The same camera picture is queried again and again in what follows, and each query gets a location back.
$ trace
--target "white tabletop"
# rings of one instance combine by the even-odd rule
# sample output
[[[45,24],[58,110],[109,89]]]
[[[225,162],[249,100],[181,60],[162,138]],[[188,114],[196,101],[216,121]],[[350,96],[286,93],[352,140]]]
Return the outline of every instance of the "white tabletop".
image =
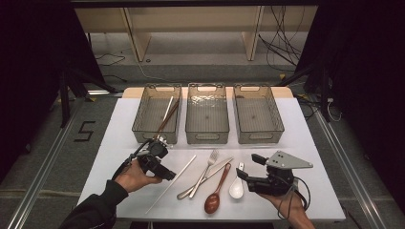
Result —
[[[122,161],[139,146],[131,130],[138,110],[139,98],[120,98],[112,114],[109,126],[98,150],[92,171],[86,181],[79,202],[89,195],[101,194],[106,179],[112,177]],[[156,205],[148,209],[169,186],[172,181],[164,180],[160,184],[148,185],[125,199],[117,207],[120,219],[152,221],[271,221],[279,219],[277,210],[265,199],[248,192],[244,182],[244,195],[234,199],[228,193],[236,177],[235,168],[239,162],[245,164],[244,171],[252,177],[265,177],[266,167],[251,160],[251,154],[264,157],[272,156],[281,150],[311,162],[313,168],[294,169],[296,177],[303,179],[309,186],[311,202],[307,214],[312,220],[339,221],[345,219],[339,201],[324,165],[314,145],[307,123],[295,98],[276,98],[285,131],[278,144],[240,145],[235,129],[235,116],[231,99],[228,99],[229,139],[224,145],[188,145],[185,137],[186,101],[182,102],[181,122],[178,144],[169,149],[162,165],[179,173],[193,156],[197,156],[184,173],[173,183]],[[176,195],[192,186],[206,166],[212,148],[218,148],[221,161],[232,156],[231,170],[221,189],[221,204],[217,212],[208,215],[203,205],[206,198],[215,191],[223,170],[201,185],[193,198],[177,200]],[[300,183],[300,191],[308,198],[305,186]]]

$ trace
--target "person's right hand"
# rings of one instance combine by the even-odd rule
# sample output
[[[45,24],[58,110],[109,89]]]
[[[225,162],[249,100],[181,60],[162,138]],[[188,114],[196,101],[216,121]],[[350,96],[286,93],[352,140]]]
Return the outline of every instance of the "person's right hand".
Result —
[[[115,182],[120,184],[128,193],[135,192],[151,183],[161,183],[161,181],[160,177],[149,177],[144,174],[137,159],[132,160],[115,179]]]
[[[265,194],[259,194],[259,196],[270,201],[294,229],[315,228],[307,217],[301,199],[296,193],[288,192],[286,195],[279,197]]]

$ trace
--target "gray transparent bin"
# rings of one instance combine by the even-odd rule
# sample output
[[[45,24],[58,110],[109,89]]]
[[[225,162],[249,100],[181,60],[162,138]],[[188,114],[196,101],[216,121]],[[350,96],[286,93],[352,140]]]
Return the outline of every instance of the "gray transparent bin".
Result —
[[[229,119],[223,83],[188,85],[185,133],[188,144],[226,144]]]
[[[143,90],[132,131],[138,143],[154,137],[166,114],[170,99],[173,100],[169,110],[179,100],[179,107],[168,120],[160,133],[168,144],[176,144],[181,114],[181,84],[148,84]]]
[[[278,143],[284,125],[271,87],[235,84],[233,105],[240,144]]]

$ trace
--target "silver knife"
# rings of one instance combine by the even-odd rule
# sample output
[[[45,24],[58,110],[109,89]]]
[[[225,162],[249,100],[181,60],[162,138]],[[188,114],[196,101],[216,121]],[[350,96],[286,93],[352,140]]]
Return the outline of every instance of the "silver knife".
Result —
[[[206,180],[208,180],[210,177],[212,177],[213,175],[215,175],[218,171],[220,171],[227,162],[231,161],[233,159],[233,157],[227,158],[221,162],[218,162],[218,164],[214,165],[209,171],[208,171],[208,176],[206,178],[203,178],[202,181],[200,182],[200,184],[204,183]],[[188,188],[187,190],[183,191],[182,193],[179,193],[177,195],[177,199],[183,199],[185,197],[187,197],[191,191],[193,191],[195,185],[193,185],[192,187]]]

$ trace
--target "silver fork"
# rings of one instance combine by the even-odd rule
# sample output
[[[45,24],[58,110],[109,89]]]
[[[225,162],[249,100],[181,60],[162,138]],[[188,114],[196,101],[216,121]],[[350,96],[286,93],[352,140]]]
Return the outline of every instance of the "silver fork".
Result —
[[[205,170],[202,172],[202,175],[200,176],[199,181],[197,181],[197,183],[195,184],[193,191],[191,191],[191,194],[189,196],[190,198],[194,197],[194,194],[196,194],[197,189],[200,186],[200,183],[202,182],[203,178],[205,177],[206,172],[208,171],[208,168],[215,163],[217,158],[218,158],[218,151],[213,150],[211,155],[209,156],[208,165],[206,166]]]

